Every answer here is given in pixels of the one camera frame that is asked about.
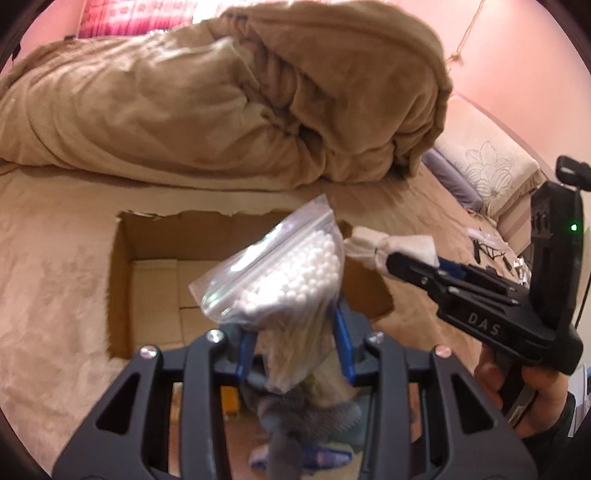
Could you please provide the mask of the right hand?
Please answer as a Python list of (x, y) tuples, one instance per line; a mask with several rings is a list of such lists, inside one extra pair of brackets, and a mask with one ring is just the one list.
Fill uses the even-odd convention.
[[(505, 374), (496, 363), (494, 351), (486, 345), (482, 345), (474, 377), (501, 409), (503, 403), (499, 392), (504, 384)], [(568, 377), (544, 366), (523, 367), (522, 377), (525, 385), (537, 394), (529, 412), (515, 427), (520, 438), (527, 438), (548, 431), (559, 421), (567, 403)]]

